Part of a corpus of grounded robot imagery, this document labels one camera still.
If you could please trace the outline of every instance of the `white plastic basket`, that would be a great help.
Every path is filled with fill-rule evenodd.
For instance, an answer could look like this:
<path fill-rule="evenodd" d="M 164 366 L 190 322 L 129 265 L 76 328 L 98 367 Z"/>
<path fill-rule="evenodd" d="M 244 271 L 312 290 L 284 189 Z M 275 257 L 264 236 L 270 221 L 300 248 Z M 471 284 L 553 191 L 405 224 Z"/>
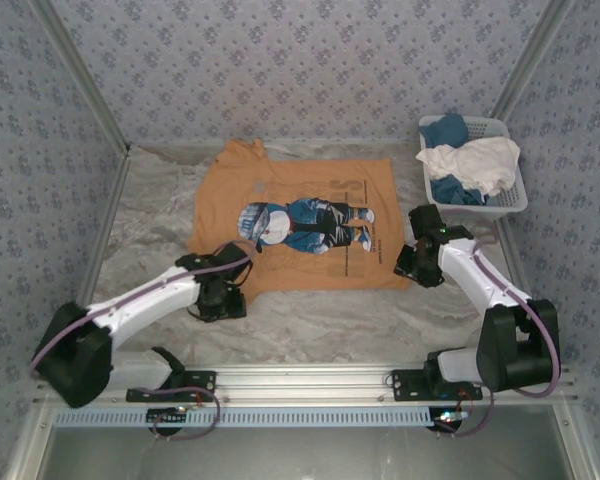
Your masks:
<path fill-rule="evenodd" d="M 440 120 L 443 115 L 428 115 L 420 119 L 419 125 L 421 127 L 427 126 Z M 507 126 L 500 120 L 494 118 L 484 117 L 462 117 L 464 122 L 467 124 L 469 129 L 469 140 L 476 140 L 478 138 L 485 137 L 507 137 L 509 136 L 509 130 Z M 424 137 L 420 135 L 420 148 L 427 148 Z M 445 203 L 438 203 L 433 199 L 431 193 L 431 178 L 429 177 L 429 167 L 426 164 L 422 164 L 424 167 L 424 188 L 427 191 L 427 200 L 429 203 L 433 203 L 438 206 L 438 210 L 464 210 L 475 212 L 481 216 L 488 218 L 489 220 L 497 220 L 503 217 L 507 213 L 521 212 L 527 208 L 527 193 L 524 190 L 524 183 L 522 182 L 522 175 L 520 174 L 520 167 L 516 168 L 516 180 L 513 187 L 510 190 L 501 192 L 495 197 L 491 197 L 486 205 L 449 205 Z"/>

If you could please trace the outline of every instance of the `patterned wall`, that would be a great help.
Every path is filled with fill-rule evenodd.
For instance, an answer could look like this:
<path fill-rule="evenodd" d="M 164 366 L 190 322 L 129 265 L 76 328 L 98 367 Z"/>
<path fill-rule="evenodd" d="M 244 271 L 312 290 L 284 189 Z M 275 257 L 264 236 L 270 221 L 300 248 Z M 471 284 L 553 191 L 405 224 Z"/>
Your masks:
<path fill-rule="evenodd" d="M 600 443 L 600 0 L 578 0 L 509 122 L 529 208 L 512 219 L 525 271 L 555 300 Z"/>
<path fill-rule="evenodd" d="M 76 294 L 118 161 L 25 0 L 0 0 L 0 478 L 25 365 Z"/>
<path fill-rule="evenodd" d="M 132 143 L 403 139 L 487 114 L 546 0 L 56 0 Z"/>

